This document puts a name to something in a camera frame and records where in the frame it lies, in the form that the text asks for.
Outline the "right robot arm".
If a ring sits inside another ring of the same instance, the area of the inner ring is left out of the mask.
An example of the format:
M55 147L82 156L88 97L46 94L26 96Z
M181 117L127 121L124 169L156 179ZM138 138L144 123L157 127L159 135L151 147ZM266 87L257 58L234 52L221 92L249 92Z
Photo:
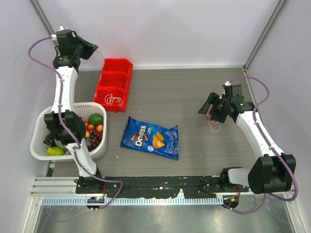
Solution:
M285 154L273 141L254 103L244 100L241 85L226 82L223 90L222 95L211 92L198 113L218 123L224 123L227 117L232 118L245 134L256 162L250 170L242 167L224 168L219 180L220 188L229 192L239 184L249 187L255 194L289 191L296 166L294 156Z

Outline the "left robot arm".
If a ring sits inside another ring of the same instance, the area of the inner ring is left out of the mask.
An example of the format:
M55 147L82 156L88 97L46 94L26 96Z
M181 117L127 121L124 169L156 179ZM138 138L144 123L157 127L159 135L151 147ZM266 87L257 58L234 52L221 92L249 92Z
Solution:
M53 137L73 156L79 171L79 177L75 180L77 187L97 194L102 191L104 182L86 145L85 124L74 111L74 90L80 60L89 59L98 47L69 29L60 29L52 35L52 39L58 43L52 68L57 77L56 102L51 112L44 115L44 122Z

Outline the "red plastic bin rack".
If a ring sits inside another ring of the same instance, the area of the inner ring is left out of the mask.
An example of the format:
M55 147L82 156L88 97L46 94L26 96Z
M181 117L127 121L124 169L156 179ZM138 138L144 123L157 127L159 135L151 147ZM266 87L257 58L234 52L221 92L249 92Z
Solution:
M124 58L107 58L100 73L93 101L111 112L125 112L133 64Z

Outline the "blue Doritos chip bag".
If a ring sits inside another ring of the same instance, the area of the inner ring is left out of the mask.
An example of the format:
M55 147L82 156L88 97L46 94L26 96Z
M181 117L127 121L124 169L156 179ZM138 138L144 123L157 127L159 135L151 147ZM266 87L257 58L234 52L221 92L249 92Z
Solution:
M123 132L121 147L178 160L178 126L168 129L129 117Z

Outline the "green avocado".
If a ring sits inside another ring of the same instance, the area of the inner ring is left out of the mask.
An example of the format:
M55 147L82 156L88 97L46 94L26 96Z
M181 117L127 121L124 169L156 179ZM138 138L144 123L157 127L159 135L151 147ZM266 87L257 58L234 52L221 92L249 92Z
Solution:
M101 125L104 121L104 118L101 114L93 113L88 117L89 124L93 126Z

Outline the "red-yellow peaches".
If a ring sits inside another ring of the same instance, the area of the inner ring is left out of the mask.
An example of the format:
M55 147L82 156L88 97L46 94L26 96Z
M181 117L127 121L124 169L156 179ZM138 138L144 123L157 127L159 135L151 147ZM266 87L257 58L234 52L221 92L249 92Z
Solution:
M93 125L89 121L84 121L85 127L86 127L86 135L85 138L91 138L91 137L102 137L104 127L102 124L99 125Z

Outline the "dark grape bunch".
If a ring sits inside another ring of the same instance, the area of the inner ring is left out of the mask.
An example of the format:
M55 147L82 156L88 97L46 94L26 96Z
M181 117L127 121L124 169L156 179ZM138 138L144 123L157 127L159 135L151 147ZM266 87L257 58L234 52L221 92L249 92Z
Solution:
M86 130L86 146L88 151L93 151L99 146L103 138L102 135L102 132L97 132L96 130ZM51 133L46 135L43 143L48 146L48 153L52 151L50 148L64 151L57 153L57 155L65 155L65 152L67 151L66 147L63 146L60 142L57 142Z

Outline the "white fruit basket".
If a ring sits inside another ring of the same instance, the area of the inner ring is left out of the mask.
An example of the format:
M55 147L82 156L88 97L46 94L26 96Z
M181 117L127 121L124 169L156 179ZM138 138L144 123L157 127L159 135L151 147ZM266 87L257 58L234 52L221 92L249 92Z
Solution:
M48 129L44 122L44 115L51 112L51 107L44 109L37 117L33 137L30 143L30 152L32 156L41 161L57 161L57 162L71 162L73 161L73 156L71 154L50 156L47 153L47 145L43 143L45 136L48 134ZM103 116L104 132L102 139L97 148L92 150L89 154L90 157L95 160L102 157L106 151L107 145L107 115L105 109L98 103L95 102L80 102L74 104L75 113L80 116L83 120L87 120L91 114L98 113Z

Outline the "yellow-green pear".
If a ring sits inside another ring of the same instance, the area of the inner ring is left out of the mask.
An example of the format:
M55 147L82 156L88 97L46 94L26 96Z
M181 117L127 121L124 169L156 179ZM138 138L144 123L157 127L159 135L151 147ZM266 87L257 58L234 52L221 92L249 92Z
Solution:
M47 154L49 156L62 156L65 154L65 151L59 147L49 147L47 148Z

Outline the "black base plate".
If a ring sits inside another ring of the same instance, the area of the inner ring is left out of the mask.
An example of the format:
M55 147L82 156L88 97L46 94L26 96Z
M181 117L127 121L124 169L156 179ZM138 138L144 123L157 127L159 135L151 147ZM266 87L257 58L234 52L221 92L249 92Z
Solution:
M75 179L77 194L106 194L112 198L121 188L118 198L168 199L183 191L185 198L209 198L216 193L247 192L248 188L227 184L214 176L125 176L107 177L111 182L93 178Z

